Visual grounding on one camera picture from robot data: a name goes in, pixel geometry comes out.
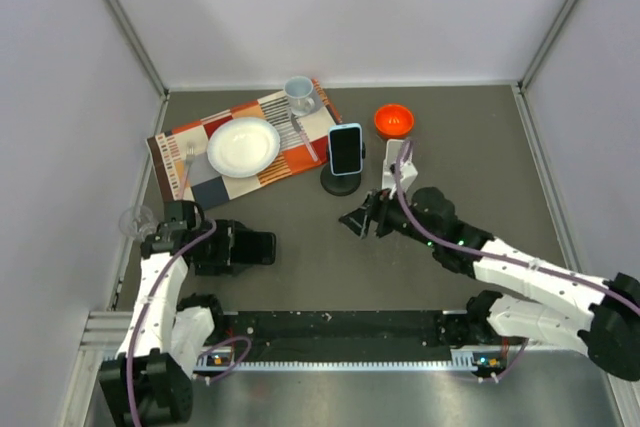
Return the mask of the black smartphone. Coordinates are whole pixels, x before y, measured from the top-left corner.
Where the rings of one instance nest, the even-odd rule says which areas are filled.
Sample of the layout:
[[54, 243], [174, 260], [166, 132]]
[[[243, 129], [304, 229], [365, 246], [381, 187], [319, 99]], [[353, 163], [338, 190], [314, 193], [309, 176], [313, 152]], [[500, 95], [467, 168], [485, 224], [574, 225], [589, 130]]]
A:
[[272, 232], [240, 231], [234, 236], [230, 260], [238, 265], [273, 265], [276, 247], [277, 237]]

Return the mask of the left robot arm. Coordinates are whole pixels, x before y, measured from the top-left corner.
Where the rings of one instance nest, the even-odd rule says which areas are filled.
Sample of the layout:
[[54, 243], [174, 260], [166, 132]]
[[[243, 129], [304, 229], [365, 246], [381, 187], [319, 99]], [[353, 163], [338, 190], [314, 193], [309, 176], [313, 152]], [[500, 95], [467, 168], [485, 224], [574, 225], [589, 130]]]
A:
[[102, 363], [99, 383], [118, 426], [170, 426], [193, 409], [192, 376], [204, 343], [226, 334], [227, 321], [208, 304], [179, 309], [192, 267], [228, 272], [249, 228], [206, 218], [189, 200], [165, 203], [164, 219], [141, 245], [141, 279], [133, 314], [116, 356]]

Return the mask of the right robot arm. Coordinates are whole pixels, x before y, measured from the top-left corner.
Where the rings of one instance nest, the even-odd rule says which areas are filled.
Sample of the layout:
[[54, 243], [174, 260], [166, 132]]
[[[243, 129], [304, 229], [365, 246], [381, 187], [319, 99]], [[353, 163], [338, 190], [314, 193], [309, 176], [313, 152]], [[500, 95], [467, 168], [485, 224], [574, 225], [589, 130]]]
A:
[[410, 199], [373, 190], [339, 221], [361, 238], [370, 230], [377, 237], [404, 235], [431, 248], [446, 270], [497, 286], [467, 305], [474, 340], [541, 341], [584, 355], [619, 379], [638, 381], [638, 279], [580, 274], [528, 255], [460, 220], [435, 187], [420, 188]]

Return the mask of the black round-base phone stand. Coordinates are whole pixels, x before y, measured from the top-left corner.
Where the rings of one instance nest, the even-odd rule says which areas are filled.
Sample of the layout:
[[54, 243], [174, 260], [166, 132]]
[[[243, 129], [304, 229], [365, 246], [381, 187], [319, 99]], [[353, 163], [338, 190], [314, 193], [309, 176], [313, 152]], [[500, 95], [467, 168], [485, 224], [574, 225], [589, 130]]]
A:
[[331, 170], [331, 153], [330, 147], [327, 146], [327, 163], [320, 173], [320, 184], [322, 188], [329, 194], [336, 197], [344, 197], [353, 194], [361, 185], [362, 172], [364, 170], [364, 159], [366, 158], [366, 145], [360, 142], [360, 160], [361, 169], [357, 173], [349, 173], [346, 175], [335, 175]]

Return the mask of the white plastic phone stand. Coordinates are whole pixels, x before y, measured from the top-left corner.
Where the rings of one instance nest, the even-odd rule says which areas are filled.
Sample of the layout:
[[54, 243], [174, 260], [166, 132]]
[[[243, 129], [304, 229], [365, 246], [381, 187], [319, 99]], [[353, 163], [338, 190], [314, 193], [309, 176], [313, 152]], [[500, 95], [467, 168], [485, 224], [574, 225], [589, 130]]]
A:
[[411, 142], [408, 141], [409, 146], [403, 150], [404, 141], [402, 140], [388, 140], [385, 150], [385, 158], [382, 167], [382, 189], [389, 189], [391, 187], [391, 175], [389, 173], [389, 167], [392, 163], [405, 160], [412, 160], [413, 148]]

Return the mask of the light blue smartphone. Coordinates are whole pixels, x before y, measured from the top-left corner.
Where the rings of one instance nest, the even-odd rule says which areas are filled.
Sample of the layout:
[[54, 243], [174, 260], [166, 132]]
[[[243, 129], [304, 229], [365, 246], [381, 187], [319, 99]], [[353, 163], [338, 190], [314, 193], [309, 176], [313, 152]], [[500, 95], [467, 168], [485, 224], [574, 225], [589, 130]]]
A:
[[334, 125], [328, 132], [328, 152], [334, 176], [358, 174], [363, 169], [363, 136], [359, 123]]

